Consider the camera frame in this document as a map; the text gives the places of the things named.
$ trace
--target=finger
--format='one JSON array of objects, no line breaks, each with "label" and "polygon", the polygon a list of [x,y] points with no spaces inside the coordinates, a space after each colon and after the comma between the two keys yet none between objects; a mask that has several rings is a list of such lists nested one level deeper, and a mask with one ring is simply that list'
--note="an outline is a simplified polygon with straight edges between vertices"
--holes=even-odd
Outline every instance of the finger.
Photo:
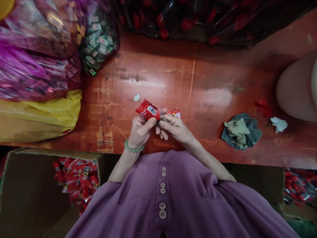
[{"label": "finger", "polygon": [[167,113],[167,111],[168,111],[167,108],[159,108],[158,110],[159,110],[159,112],[160,112],[161,114],[165,114],[165,113]]},{"label": "finger", "polygon": [[171,125],[173,126],[180,126],[183,121],[182,119],[180,119],[179,117],[176,116],[171,116],[171,115],[164,115],[164,118],[170,122]]},{"label": "finger", "polygon": [[143,126],[139,128],[139,132],[142,135],[145,135],[150,129],[155,126],[156,118],[150,118]]},{"label": "finger", "polygon": [[164,137],[165,140],[168,140],[168,135],[164,130],[161,130],[161,135]]},{"label": "finger", "polygon": [[161,129],[159,127],[155,127],[155,134],[159,134],[161,132]]},{"label": "finger", "polygon": [[175,129],[176,127],[175,126],[172,126],[171,124],[169,124],[168,122],[166,121],[159,121],[159,125],[162,129],[170,132],[171,134],[175,133]]},{"label": "finger", "polygon": [[146,119],[143,116],[137,116],[137,117],[135,117],[135,120],[142,123],[142,124],[146,123]]}]

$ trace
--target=crumpled cloth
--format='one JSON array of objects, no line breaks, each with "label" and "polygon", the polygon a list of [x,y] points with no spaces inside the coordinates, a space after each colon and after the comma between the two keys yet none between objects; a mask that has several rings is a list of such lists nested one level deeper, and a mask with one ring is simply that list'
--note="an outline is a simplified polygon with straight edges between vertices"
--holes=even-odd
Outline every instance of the crumpled cloth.
[{"label": "crumpled cloth", "polygon": [[246,150],[248,147],[253,147],[263,135],[258,129],[257,120],[247,113],[235,115],[224,125],[221,139],[234,147],[234,150]]},{"label": "crumpled cloth", "polygon": [[275,133],[282,132],[288,126],[286,121],[279,119],[277,117],[272,117],[271,122],[273,123],[273,126],[275,126]]}]

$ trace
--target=red packet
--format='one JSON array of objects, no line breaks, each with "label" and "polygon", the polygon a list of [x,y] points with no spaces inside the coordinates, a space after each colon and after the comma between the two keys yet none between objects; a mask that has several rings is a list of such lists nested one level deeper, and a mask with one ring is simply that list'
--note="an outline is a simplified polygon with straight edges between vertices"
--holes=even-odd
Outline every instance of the red packet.
[{"label": "red packet", "polygon": [[177,108],[176,109],[168,109],[166,114],[181,118],[181,110],[177,109]]},{"label": "red packet", "polygon": [[144,99],[141,102],[141,104],[138,106],[138,108],[135,111],[147,120],[149,120],[152,117],[155,117],[156,120],[158,121],[162,118],[161,114],[159,113],[159,110],[146,99]]}]

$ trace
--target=table surface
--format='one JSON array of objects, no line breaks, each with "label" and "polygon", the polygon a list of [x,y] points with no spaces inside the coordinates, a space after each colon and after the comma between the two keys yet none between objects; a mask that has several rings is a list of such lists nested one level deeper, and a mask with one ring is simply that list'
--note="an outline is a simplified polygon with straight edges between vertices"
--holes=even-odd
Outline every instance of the table surface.
[{"label": "table surface", "polygon": [[[136,93],[156,107],[180,108],[181,118],[221,162],[317,169],[317,124],[286,115],[278,106],[276,82],[292,62],[317,49],[317,9],[250,50],[186,41],[162,41],[121,32],[121,49],[98,72],[82,78],[83,99],[73,132],[35,143],[2,143],[121,154],[128,138]],[[289,126],[276,134],[255,102],[269,102],[273,116]],[[224,121],[247,112],[263,131],[246,151],[220,139]],[[144,153],[183,147],[155,133]]]}]

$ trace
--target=pink plastic bag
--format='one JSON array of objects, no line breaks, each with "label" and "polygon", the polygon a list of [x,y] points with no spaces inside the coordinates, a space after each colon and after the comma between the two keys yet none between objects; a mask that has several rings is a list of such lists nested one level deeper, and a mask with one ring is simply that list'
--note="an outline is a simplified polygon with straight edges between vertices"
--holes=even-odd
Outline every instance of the pink plastic bag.
[{"label": "pink plastic bag", "polygon": [[81,65],[76,53],[70,59],[28,54],[0,42],[0,99],[47,101],[80,87]]},{"label": "pink plastic bag", "polygon": [[46,55],[72,56],[85,36],[79,0],[16,0],[0,40]]}]

